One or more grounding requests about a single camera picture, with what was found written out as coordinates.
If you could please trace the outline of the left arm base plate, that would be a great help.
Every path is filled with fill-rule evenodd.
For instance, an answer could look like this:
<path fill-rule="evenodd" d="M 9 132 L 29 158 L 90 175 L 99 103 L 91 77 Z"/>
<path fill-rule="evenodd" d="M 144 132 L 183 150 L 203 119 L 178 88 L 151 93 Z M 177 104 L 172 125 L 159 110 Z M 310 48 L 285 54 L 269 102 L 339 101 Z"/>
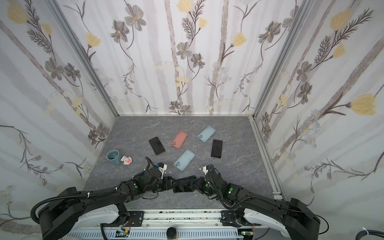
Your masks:
<path fill-rule="evenodd" d="M 118 216 L 114 221 L 119 227 L 141 227 L 144 211 L 128 211 Z"/>

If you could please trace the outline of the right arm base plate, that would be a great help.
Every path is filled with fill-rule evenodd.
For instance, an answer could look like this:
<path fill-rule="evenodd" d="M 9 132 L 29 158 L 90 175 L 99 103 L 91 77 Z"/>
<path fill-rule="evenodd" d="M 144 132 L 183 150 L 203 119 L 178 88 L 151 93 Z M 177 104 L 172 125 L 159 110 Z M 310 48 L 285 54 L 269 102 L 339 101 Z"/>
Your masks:
<path fill-rule="evenodd" d="M 252 227 L 253 224 L 246 221 L 246 219 L 243 216 L 240 216 L 235 211 L 230 210 L 222 210 L 221 211 L 221 218 L 220 222 L 225 227 Z"/>

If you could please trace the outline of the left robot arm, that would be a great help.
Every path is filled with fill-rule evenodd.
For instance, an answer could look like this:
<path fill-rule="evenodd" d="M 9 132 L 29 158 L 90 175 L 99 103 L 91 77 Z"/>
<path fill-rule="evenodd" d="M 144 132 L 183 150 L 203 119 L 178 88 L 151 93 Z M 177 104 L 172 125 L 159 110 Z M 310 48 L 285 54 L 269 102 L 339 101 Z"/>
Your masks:
<path fill-rule="evenodd" d="M 81 216 L 108 206 L 116 207 L 118 215 L 110 223 L 102 220 L 101 225 L 117 227 L 132 219 L 125 203 L 138 200 L 148 192 L 171 190 L 176 182 L 172 177 L 164 177 L 159 169 L 151 168 L 113 188 L 89 192 L 68 188 L 57 197 L 37 203 L 30 215 L 40 225 L 45 240 L 60 239 L 70 232 Z"/>

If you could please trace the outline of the black phone case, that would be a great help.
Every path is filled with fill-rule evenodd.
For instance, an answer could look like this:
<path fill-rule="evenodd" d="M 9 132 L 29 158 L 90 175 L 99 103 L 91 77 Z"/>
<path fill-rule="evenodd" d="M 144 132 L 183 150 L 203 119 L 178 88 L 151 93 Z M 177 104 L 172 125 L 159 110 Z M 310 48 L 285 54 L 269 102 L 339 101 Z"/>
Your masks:
<path fill-rule="evenodd" d="M 174 193 L 190 193 L 196 190 L 196 176 L 190 176 L 173 182 L 172 190 Z"/>

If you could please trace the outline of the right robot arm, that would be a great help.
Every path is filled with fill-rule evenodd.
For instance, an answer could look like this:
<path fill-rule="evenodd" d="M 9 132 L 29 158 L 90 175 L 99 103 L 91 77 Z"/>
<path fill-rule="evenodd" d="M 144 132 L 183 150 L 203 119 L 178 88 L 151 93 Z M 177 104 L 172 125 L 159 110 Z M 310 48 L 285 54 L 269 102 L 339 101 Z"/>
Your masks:
<path fill-rule="evenodd" d="M 283 225 L 292 240 L 317 240 L 320 234 L 320 218 L 300 200 L 290 201 L 267 198 L 248 189 L 226 182 L 213 165 L 207 166 L 204 177 L 194 180 L 187 186 L 216 199 L 229 211 L 255 211 Z"/>

